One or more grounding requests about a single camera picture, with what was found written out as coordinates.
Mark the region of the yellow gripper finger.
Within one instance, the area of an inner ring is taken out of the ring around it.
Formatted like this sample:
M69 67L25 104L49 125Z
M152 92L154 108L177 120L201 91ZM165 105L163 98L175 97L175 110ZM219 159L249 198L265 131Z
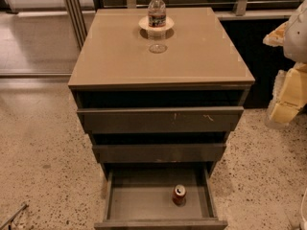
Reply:
M269 120L288 124L307 104L307 64L296 64L289 71L279 70L275 77Z
M276 29L274 29L264 37L263 43L272 47L282 46L284 42L286 26L286 22L279 25Z

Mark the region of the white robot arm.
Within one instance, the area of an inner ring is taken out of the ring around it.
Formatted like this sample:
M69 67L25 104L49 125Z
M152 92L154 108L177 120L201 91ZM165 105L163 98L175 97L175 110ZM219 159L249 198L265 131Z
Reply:
M278 71L267 109L268 126L286 127L307 104L307 0L288 21L267 34L263 43L282 46L284 57L295 63L289 71Z

